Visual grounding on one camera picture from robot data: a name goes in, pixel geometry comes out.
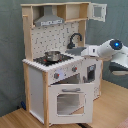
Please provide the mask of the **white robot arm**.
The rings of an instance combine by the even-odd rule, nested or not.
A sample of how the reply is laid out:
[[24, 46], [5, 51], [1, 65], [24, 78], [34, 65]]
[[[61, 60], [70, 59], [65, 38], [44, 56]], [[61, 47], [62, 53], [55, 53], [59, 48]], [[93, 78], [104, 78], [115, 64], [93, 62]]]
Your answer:
[[118, 39], [110, 39], [101, 45], [89, 45], [81, 55], [110, 61], [109, 70], [114, 75], [128, 74], [128, 47]]

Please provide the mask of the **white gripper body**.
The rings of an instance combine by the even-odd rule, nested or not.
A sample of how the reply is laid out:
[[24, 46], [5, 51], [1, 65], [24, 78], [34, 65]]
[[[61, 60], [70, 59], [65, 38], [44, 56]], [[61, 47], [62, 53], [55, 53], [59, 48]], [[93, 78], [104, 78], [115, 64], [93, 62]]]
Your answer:
[[82, 52], [82, 57], [94, 57], [98, 58], [99, 55], [97, 53], [98, 46], [97, 45], [88, 45]]

